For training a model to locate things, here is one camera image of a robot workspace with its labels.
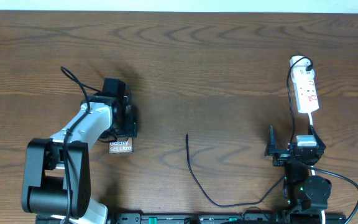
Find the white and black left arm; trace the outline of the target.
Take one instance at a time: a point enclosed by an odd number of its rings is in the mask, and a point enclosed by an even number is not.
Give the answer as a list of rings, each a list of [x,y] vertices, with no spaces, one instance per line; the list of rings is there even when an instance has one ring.
[[[122,93],[87,96],[79,112],[49,138],[26,149],[21,206],[57,223],[107,223],[108,208],[91,197],[89,153],[98,142],[132,151],[137,121]]]

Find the Galaxy S25 Ultra smartphone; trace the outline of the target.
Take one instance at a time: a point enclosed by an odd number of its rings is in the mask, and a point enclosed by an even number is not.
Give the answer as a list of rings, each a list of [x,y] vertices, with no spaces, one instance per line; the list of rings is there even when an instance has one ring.
[[[110,142],[108,147],[109,154],[127,154],[133,153],[133,138],[119,138],[115,142]]]

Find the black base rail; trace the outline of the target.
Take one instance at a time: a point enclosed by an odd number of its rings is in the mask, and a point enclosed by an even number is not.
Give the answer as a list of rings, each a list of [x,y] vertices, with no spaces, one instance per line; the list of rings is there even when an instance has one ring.
[[[346,216],[338,214],[326,214],[328,224],[345,223]],[[37,215],[36,224],[60,223],[57,218]],[[247,212],[245,215],[223,215],[223,214],[187,214],[187,215],[141,215],[139,213],[117,213],[110,215],[107,223],[113,224],[218,224],[218,223],[288,223],[276,214],[263,215],[260,212]],[[290,223],[321,223],[319,215],[292,214]]]

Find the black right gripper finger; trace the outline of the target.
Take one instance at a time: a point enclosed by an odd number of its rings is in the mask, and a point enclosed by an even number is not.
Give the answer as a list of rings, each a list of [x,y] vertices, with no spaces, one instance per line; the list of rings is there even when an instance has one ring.
[[[309,135],[312,135],[312,136],[315,138],[316,143],[317,143],[317,145],[318,145],[318,147],[319,147],[320,149],[326,149],[326,145],[325,145],[324,142],[321,140],[321,138],[317,135],[317,133],[316,133],[316,131],[315,131],[313,125],[311,125],[311,124],[310,124],[309,127],[308,127],[308,134],[309,134]]]
[[[264,156],[273,156],[277,152],[277,146],[275,141],[275,133],[273,126],[269,127],[267,145],[265,148]]]

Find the white power strip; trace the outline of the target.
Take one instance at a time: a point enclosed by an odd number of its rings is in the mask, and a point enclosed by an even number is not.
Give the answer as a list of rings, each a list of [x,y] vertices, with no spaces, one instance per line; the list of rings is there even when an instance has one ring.
[[[299,113],[308,114],[319,109],[314,82],[315,72],[310,59],[296,55],[290,59],[290,78],[293,82]]]

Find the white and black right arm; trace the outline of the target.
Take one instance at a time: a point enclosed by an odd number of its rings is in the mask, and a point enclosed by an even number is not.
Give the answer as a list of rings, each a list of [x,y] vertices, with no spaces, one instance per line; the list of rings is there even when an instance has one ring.
[[[297,136],[286,149],[277,147],[273,127],[269,128],[264,155],[273,157],[273,166],[284,168],[283,194],[288,200],[288,209],[281,212],[284,222],[321,223],[325,218],[321,212],[328,208],[332,183],[310,174],[310,167],[321,159],[325,149],[312,126],[307,135]]]

